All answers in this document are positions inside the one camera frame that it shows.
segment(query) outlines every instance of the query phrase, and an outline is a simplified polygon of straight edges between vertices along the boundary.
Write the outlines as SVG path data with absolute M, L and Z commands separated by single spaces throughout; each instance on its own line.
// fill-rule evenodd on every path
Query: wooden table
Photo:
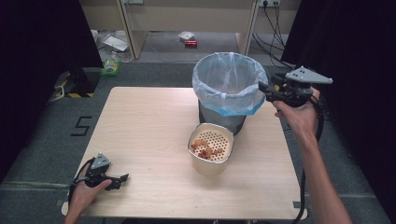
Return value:
M 191 88 L 111 91 L 81 165 L 103 152 L 112 161 L 107 175 L 130 177 L 119 190 L 99 194 L 86 216 L 296 218 L 299 185 L 272 105 L 247 117 L 225 171 L 205 176 L 194 170 L 188 151 L 199 124 L 197 103 Z

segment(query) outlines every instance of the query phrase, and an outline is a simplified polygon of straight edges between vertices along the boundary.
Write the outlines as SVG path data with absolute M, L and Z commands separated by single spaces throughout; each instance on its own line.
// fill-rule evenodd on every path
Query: plastic bag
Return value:
M 253 115 L 265 100 L 259 81 L 268 84 L 262 65 L 232 52 L 204 57 L 192 73 L 192 86 L 200 103 L 222 116 Z

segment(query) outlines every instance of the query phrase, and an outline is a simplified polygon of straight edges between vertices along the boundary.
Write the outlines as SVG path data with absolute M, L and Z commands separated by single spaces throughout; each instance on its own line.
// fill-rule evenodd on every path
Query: power outlet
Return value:
M 264 7 L 264 1 L 267 2 L 267 7 L 279 7 L 280 0 L 260 0 L 259 7 Z

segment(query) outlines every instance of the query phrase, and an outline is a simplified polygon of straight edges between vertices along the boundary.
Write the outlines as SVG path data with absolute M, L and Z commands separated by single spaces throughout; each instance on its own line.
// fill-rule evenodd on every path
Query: white basket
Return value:
M 207 154 L 202 155 L 206 152 L 207 147 L 212 149 L 209 157 Z M 232 151 L 233 133 L 224 127 L 202 123 L 191 134 L 189 152 L 192 155 L 192 166 L 200 174 L 218 175 L 222 173 Z

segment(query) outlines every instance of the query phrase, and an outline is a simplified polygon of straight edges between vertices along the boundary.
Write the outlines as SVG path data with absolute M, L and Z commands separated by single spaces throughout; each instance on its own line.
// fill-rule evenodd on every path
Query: hand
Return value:
M 311 90 L 313 91 L 313 96 L 319 99 L 320 92 L 314 88 L 311 88 Z M 280 112 L 275 113 L 275 116 L 286 119 L 297 141 L 306 134 L 315 135 L 318 114 L 312 103 L 308 101 L 305 105 L 294 108 L 282 101 L 274 101 L 273 106 L 280 110 Z
M 80 176 L 85 176 L 89 164 L 87 164 L 81 172 Z M 90 188 L 85 184 L 85 181 L 79 181 L 74 189 L 73 198 L 69 204 L 69 210 L 66 215 L 65 224 L 76 223 L 82 212 L 90 205 L 96 195 L 111 184 L 111 180 L 105 180 L 95 188 Z

